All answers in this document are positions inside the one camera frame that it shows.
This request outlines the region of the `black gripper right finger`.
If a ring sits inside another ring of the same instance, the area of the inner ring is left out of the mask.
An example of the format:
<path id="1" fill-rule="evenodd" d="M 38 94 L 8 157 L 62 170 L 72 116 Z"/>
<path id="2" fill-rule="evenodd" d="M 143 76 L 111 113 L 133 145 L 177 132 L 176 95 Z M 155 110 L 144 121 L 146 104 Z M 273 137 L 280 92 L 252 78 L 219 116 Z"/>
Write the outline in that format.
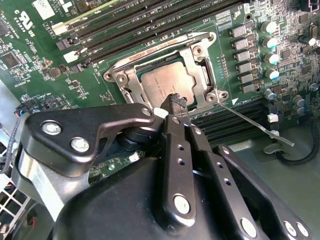
<path id="1" fill-rule="evenodd" d="M 184 240 L 311 240 L 310 228 L 227 146 L 211 148 L 179 101 L 194 165 L 202 175 L 200 218 Z"/>

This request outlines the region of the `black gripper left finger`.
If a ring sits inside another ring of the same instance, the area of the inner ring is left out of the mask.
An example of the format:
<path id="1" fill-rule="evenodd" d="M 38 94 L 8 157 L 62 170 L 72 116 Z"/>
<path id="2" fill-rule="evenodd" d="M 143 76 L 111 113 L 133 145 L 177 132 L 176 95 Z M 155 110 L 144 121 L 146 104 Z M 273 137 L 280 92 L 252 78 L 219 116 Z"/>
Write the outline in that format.
<path id="1" fill-rule="evenodd" d="M 178 94 L 170 94 L 158 116 L 140 103 L 38 112 L 24 122 L 17 154 L 28 179 L 53 218 L 77 194 L 138 161 L 162 161 L 162 225 L 192 225 L 196 195 L 192 148 Z"/>

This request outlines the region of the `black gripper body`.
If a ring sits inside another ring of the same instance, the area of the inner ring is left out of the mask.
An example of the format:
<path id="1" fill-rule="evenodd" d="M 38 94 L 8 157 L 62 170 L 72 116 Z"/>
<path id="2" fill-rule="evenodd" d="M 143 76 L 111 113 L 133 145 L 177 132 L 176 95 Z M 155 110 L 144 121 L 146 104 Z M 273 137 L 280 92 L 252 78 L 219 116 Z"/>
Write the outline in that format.
<path id="1" fill-rule="evenodd" d="M 188 228 L 157 222 L 163 163 L 133 163 L 73 197 L 53 227 L 54 240 L 241 240 L 244 231 L 229 219 L 211 180 L 194 174 L 196 215 Z"/>

